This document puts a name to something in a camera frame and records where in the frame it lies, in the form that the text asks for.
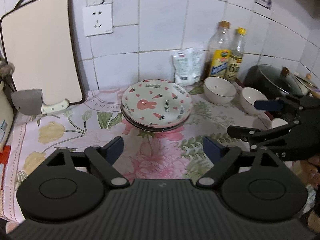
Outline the right hand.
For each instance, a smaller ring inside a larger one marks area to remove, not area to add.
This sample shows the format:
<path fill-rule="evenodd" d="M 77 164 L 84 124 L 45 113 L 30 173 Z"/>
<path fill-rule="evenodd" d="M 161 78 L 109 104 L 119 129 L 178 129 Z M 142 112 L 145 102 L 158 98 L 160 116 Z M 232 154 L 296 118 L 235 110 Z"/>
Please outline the right hand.
<path fill-rule="evenodd" d="M 304 184 L 311 185 L 314 189 L 319 187 L 319 156 L 308 160 L 301 160 L 302 179 Z"/>

